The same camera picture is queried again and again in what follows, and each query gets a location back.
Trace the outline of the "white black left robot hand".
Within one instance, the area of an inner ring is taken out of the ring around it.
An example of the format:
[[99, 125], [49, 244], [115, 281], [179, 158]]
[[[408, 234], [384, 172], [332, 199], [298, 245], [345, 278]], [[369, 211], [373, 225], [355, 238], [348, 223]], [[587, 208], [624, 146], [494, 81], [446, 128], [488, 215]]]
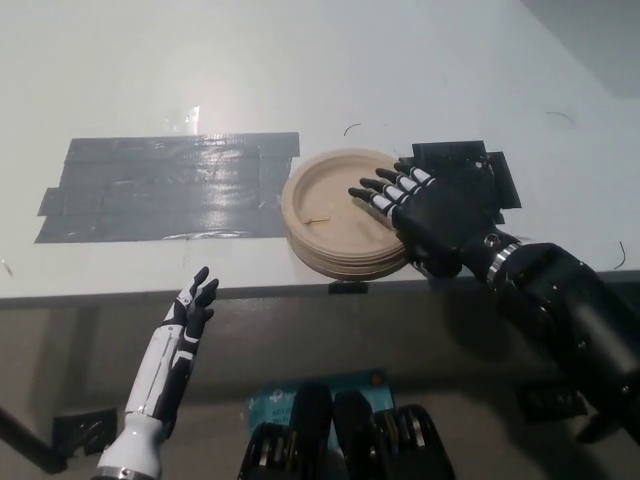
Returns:
[[219, 281], [200, 269], [155, 329], [125, 407], [125, 422], [147, 417], [166, 425], [177, 418], [207, 322], [214, 316]]

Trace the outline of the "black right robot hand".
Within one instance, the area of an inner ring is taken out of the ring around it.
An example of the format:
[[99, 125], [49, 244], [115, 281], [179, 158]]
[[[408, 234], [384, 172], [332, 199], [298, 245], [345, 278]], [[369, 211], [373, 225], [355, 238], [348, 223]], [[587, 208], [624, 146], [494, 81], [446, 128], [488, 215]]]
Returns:
[[521, 245], [457, 188], [408, 161], [375, 173], [349, 188], [349, 195], [390, 226], [410, 262], [433, 277], [453, 278], [466, 268], [489, 283], [498, 255]]

